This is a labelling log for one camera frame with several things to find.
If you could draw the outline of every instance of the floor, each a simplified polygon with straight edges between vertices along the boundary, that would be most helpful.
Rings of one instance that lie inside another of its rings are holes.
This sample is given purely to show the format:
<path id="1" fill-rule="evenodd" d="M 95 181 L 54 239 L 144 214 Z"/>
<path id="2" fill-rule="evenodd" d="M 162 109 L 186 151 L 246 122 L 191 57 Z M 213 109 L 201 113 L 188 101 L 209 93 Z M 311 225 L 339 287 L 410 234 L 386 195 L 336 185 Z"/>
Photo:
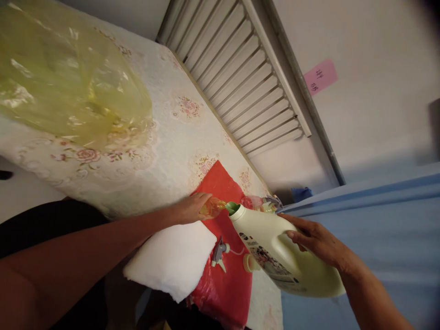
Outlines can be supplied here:
<path id="1" fill-rule="evenodd" d="M 65 197 L 33 173 L 26 172 L 3 157 L 0 157 L 0 170 L 14 173 L 11 179 L 0 181 L 0 223 L 34 206 Z"/>

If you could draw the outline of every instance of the bed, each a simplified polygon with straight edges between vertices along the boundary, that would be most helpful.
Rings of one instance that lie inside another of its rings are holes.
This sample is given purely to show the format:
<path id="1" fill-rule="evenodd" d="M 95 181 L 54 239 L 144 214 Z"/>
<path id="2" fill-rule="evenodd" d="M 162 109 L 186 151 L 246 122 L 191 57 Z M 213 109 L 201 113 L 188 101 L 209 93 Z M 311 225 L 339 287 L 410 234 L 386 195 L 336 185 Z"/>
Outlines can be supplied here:
<path id="1" fill-rule="evenodd" d="M 0 154 L 109 219 L 149 212 L 190 194 L 216 160 L 246 195 L 268 189 L 181 62 L 160 44 L 80 13 L 115 43 L 153 102 L 148 142 L 100 152 L 0 117 Z M 248 327 L 282 329 L 281 293 L 253 274 Z"/>

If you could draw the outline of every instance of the bottle label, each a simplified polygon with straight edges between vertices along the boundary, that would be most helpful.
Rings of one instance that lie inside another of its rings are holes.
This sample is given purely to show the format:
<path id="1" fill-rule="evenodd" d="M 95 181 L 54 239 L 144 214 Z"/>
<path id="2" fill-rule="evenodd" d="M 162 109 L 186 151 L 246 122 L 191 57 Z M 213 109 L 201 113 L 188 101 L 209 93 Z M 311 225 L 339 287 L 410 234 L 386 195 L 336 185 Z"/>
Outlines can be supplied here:
<path id="1" fill-rule="evenodd" d="M 239 233 L 243 243 L 253 255 L 257 263 L 264 269 L 270 279 L 281 290 L 291 293 L 307 292 L 300 281 L 290 273 L 277 259 L 275 259 L 264 247 L 258 244 L 252 236 Z"/>

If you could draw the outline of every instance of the blue fabric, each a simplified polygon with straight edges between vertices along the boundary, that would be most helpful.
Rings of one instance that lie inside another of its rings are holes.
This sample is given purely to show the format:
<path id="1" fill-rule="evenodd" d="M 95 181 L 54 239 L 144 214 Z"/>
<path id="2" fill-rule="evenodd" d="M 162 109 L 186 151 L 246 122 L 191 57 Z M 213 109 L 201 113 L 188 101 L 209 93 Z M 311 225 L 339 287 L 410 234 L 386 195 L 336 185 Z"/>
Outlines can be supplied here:
<path id="1" fill-rule="evenodd" d="M 292 188 L 292 197 L 295 203 L 299 203 L 306 198 L 312 197 L 312 190 L 310 188 Z"/>
<path id="2" fill-rule="evenodd" d="M 322 223 L 371 268 L 415 329 L 440 328 L 440 166 L 360 182 L 286 206 Z M 347 297 L 282 294 L 286 329 L 358 329 Z"/>

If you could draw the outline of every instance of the yellow plastic bag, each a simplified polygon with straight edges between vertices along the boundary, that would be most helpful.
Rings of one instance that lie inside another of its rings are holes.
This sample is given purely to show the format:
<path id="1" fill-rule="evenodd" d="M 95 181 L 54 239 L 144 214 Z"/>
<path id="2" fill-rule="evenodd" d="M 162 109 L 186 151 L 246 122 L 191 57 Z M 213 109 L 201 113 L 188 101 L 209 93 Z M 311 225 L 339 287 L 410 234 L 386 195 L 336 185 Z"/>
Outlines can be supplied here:
<path id="1" fill-rule="evenodd" d="M 95 149 L 145 142 L 152 115 L 118 48 L 51 0 L 0 2 L 0 112 Z"/>

